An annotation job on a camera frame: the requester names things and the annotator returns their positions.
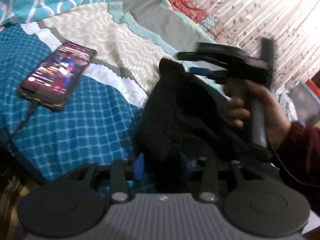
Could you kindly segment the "dark red sleeve forearm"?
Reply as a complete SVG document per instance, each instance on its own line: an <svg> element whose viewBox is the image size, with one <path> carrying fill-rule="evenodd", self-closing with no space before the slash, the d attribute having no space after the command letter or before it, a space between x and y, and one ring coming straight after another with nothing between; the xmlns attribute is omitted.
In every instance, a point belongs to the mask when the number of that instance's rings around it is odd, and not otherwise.
<svg viewBox="0 0 320 240"><path fill-rule="evenodd" d="M304 195L319 214L319 128L293 122L271 161L283 183Z"/></svg>

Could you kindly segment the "person's right hand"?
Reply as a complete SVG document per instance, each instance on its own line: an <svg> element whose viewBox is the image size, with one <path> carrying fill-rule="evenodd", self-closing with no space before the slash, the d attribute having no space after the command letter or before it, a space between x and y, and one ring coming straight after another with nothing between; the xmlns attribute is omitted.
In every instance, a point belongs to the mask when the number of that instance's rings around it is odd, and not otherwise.
<svg viewBox="0 0 320 240"><path fill-rule="evenodd" d="M246 83L249 91L258 97L264 107L267 139L273 149L276 150L288 135L291 129L291 122L286 117L281 105L266 87L249 80ZM243 121L248 119L251 114L245 108L244 101L240 97L233 95L228 86L225 86L223 90L227 96L231 97L231 100L227 103L229 123L242 128Z"/></svg>

